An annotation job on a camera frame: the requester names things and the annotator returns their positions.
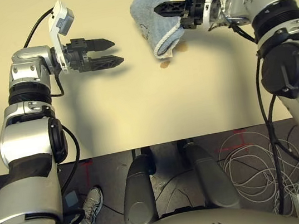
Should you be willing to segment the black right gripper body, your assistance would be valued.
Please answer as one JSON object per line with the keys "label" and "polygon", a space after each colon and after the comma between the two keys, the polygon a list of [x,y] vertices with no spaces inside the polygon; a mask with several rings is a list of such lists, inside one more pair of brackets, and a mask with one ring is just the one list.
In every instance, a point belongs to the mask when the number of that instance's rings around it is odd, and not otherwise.
{"label": "black right gripper body", "polygon": [[183,29],[195,29],[203,23],[205,0],[185,0],[185,9],[181,18]]}

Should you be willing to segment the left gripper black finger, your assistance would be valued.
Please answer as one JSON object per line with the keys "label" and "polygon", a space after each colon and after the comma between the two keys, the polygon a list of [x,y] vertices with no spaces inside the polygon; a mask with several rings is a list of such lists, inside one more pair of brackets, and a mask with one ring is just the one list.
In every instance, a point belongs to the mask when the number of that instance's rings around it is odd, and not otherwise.
{"label": "left gripper black finger", "polygon": [[88,51],[105,51],[111,47],[113,47],[115,43],[111,42],[110,40],[106,39],[93,39],[87,40],[87,49]]}
{"label": "left gripper black finger", "polygon": [[104,69],[110,69],[119,66],[122,62],[124,62],[123,57],[118,57],[114,55],[110,56],[102,56],[99,58],[90,58],[90,71],[100,71]]}

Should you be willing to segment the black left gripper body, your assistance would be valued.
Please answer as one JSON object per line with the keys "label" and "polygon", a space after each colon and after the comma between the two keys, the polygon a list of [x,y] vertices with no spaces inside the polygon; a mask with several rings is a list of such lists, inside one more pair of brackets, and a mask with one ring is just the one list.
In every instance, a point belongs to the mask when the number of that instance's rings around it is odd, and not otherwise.
{"label": "black left gripper body", "polygon": [[92,63],[87,53],[93,51],[93,47],[91,40],[85,40],[84,38],[70,39],[70,43],[65,46],[65,54],[70,69],[78,72],[91,71]]}

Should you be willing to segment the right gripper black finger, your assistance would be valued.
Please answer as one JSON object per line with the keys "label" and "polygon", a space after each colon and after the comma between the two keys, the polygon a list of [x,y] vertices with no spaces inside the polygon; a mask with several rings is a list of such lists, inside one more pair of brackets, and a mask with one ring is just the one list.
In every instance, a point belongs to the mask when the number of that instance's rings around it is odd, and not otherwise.
{"label": "right gripper black finger", "polygon": [[166,1],[154,8],[154,12],[162,17],[183,16],[185,11],[185,1]]}

